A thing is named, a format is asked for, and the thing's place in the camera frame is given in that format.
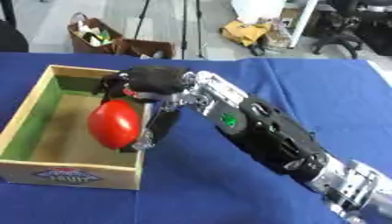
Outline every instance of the robotic hand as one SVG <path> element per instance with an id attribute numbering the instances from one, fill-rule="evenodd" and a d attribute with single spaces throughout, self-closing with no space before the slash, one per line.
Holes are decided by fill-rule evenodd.
<path id="1" fill-rule="evenodd" d="M 392 218 L 390 178 L 355 160 L 343 164 L 278 108 L 215 73 L 137 66 L 102 79 L 96 92 L 102 89 L 104 101 L 130 95 L 162 102 L 133 149 L 153 147 L 176 122 L 179 108 L 186 105 L 211 120 L 255 161 L 322 194 L 326 205 L 347 222 L 366 223 L 367 215 L 375 213 Z"/>

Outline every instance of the gray floor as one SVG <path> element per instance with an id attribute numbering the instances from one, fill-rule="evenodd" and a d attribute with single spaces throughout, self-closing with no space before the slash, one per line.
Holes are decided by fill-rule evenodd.
<path id="1" fill-rule="evenodd" d="M 17 14 L 18 29 L 28 38 L 31 52 L 70 53 L 67 34 L 71 16 L 81 11 L 89 17 L 101 18 L 115 30 L 132 38 L 144 0 L 13 0 Z M 203 51 L 209 60 L 238 60 L 252 57 L 247 49 L 222 38 L 218 29 L 235 19 L 230 0 L 200 0 L 203 11 Z M 181 40 L 183 0 L 150 0 L 150 7 L 143 24 L 141 39 L 174 42 Z M 197 60 L 197 24 L 195 1 L 189 0 L 188 51 L 186 58 Z M 336 45 L 323 50 L 321 55 L 310 53 L 312 38 L 301 38 L 296 49 L 282 53 L 268 53 L 268 57 L 289 58 L 345 58 L 347 52 Z M 381 68 L 392 71 L 392 58 L 382 57 L 368 48 L 359 52 L 360 58 L 372 60 Z"/>

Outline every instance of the blue tablecloth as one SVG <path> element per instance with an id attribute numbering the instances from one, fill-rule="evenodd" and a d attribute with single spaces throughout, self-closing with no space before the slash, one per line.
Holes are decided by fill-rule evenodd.
<path id="1" fill-rule="evenodd" d="M 315 131 L 338 158 L 357 158 L 392 176 L 392 92 L 366 61 L 0 53 L 0 129 L 49 64 L 109 69 L 166 64 L 212 71 Z M 317 194 L 254 162 L 188 108 L 147 153 L 139 192 L 2 184 L 0 207 L 2 223 L 341 223 Z"/>

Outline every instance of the wooden box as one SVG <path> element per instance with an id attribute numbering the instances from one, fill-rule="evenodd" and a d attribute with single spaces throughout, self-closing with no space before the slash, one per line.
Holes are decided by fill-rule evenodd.
<path id="1" fill-rule="evenodd" d="M 49 66 L 0 135 L 0 176 L 7 182 L 138 189 L 144 153 L 101 146 L 87 128 L 100 105 L 99 79 L 116 71 Z M 143 127 L 150 112 L 131 103 Z"/>

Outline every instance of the tomato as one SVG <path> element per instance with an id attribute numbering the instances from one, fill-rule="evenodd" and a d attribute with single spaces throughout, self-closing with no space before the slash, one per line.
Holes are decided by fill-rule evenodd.
<path id="1" fill-rule="evenodd" d="M 122 100 L 108 101 L 96 108 L 87 126 L 98 142 L 112 150 L 135 142 L 139 136 L 137 112 Z"/>

